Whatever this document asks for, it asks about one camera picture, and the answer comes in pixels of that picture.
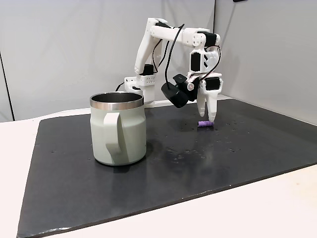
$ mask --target light green mug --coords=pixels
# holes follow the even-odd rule
[[[109,92],[90,98],[91,135],[96,160],[128,165],[145,156],[144,98],[131,92]]]

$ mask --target black table surface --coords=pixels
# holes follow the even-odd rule
[[[234,99],[214,127],[197,105],[146,109],[147,153],[111,167],[93,156],[90,115],[41,121],[17,237],[44,237],[220,192],[317,163],[317,127]]]

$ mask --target white wall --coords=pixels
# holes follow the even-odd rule
[[[0,62],[0,122],[5,121],[12,121],[12,114]]]
[[[89,107],[134,76],[148,17],[212,30],[214,0],[0,0],[0,49],[16,119]],[[169,78],[186,73],[175,45]],[[156,100],[163,70],[159,69]]]
[[[217,0],[223,93],[317,124],[316,9],[315,0]]]

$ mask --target purple object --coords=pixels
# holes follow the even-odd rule
[[[213,126],[214,123],[208,120],[203,120],[198,122],[198,127],[206,127],[206,126]]]

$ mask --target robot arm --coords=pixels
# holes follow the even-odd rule
[[[159,65],[161,59],[161,40],[176,41],[182,45],[194,48],[190,53],[190,65],[187,76],[178,74],[173,79],[176,85],[164,84],[164,95],[176,106],[184,106],[188,100],[197,99],[198,109],[201,116],[205,112],[205,101],[209,110],[209,120],[212,122],[216,113],[216,98],[222,89],[221,74],[211,73],[211,70],[219,62],[220,55],[217,48],[220,43],[218,34],[210,33],[204,28],[186,28],[179,32],[179,28],[171,28],[167,21],[160,18],[149,18],[142,42],[140,44],[136,63],[136,77],[124,79],[125,90],[138,92],[144,95],[145,103],[154,101],[154,86],[156,72],[155,65]],[[145,64],[148,57],[153,53],[153,60]]]

